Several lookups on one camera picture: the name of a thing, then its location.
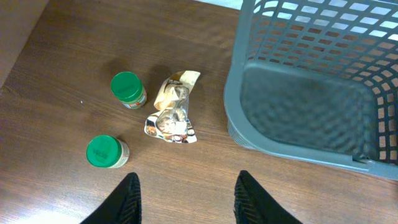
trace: gray plastic basket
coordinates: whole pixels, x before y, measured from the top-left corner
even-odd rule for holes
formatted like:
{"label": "gray plastic basket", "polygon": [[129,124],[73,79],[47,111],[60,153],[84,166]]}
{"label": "gray plastic basket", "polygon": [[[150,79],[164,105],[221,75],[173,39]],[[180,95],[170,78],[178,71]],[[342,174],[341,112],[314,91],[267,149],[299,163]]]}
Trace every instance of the gray plastic basket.
{"label": "gray plastic basket", "polygon": [[231,137],[398,180],[398,4],[244,0],[224,91]]}

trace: wood grain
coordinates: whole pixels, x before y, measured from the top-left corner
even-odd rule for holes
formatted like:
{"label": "wood grain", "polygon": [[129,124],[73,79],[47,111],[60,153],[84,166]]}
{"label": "wood grain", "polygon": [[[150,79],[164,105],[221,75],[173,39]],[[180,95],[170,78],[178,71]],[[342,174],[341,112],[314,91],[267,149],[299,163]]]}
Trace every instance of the wood grain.
{"label": "wood grain", "polygon": [[[234,223],[241,169],[304,223],[397,223],[397,182],[229,137],[223,87],[237,20],[238,11],[184,0],[51,0],[0,94],[0,223],[79,222],[128,172],[141,180],[143,223]],[[140,110],[111,93],[123,70],[148,91]],[[183,146],[143,132],[161,83],[180,70],[202,72],[189,111],[198,142]],[[99,134],[129,144],[125,166],[89,165],[85,148]]]}

